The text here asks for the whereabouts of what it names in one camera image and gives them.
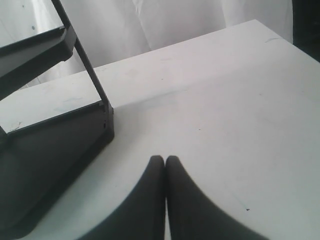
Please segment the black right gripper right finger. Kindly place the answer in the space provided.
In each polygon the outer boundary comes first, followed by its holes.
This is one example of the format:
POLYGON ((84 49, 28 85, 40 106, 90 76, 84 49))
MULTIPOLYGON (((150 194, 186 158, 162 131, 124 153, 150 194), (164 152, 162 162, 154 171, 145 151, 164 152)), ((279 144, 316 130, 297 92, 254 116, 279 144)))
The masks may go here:
POLYGON ((177 156, 165 163, 172 240, 264 240, 215 205, 195 184, 177 156))

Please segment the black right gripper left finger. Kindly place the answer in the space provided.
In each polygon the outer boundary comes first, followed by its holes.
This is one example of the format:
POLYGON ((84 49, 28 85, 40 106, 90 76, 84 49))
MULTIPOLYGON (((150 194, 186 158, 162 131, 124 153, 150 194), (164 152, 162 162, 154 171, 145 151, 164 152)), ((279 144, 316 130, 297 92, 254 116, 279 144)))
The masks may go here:
POLYGON ((83 240, 163 240, 165 238, 165 164, 150 158, 126 199, 83 240))

